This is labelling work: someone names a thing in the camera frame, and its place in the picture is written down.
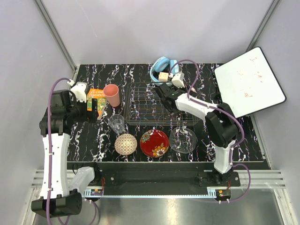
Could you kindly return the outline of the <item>pink plastic cup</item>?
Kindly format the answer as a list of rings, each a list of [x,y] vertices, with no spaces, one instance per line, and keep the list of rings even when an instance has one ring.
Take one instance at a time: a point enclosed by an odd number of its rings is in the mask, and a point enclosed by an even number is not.
[[[119,87],[115,84],[108,84],[104,87],[103,93],[112,107],[120,105]]]

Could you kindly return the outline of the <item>beige patterned bowl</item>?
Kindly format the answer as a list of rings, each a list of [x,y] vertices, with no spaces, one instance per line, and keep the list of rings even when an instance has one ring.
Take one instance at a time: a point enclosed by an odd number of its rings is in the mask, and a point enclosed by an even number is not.
[[[131,155],[137,148],[137,140],[131,134],[122,134],[116,139],[114,147],[120,155]]]

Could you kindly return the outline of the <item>clear glass plate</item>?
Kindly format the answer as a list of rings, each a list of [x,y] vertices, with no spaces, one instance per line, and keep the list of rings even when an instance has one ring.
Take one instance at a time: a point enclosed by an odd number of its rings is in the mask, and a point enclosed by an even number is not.
[[[176,127],[170,133],[169,143],[173,151],[188,154],[194,151],[197,137],[191,129]]]

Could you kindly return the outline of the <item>red floral plate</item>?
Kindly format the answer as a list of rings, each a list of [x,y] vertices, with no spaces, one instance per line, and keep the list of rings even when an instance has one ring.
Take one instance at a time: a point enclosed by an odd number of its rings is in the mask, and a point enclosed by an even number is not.
[[[141,151],[148,157],[159,158],[163,156],[168,151],[169,146],[169,139],[161,130],[149,130],[140,138]]]

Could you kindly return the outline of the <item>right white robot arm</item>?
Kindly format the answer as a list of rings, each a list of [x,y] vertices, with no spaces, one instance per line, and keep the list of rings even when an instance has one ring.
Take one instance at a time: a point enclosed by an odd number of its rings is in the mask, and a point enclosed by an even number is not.
[[[185,111],[203,120],[210,140],[215,145],[213,182],[225,185],[233,172],[233,148],[244,141],[242,125],[227,103],[211,104],[192,96],[188,90],[162,83],[155,88],[163,106],[169,112]]]

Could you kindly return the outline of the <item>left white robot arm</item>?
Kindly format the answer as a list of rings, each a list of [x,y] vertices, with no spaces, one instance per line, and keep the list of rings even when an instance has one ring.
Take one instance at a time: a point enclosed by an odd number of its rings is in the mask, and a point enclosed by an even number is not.
[[[96,122],[96,103],[87,110],[84,90],[57,90],[51,93],[44,117],[39,123],[45,150],[44,177],[38,200],[31,203],[33,212],[47,218],[78,215],[82,194],[87,186],[101,181],[97,165],[83,166],[74,178],[67,179],[67,150],[72,127],[77,122]]]

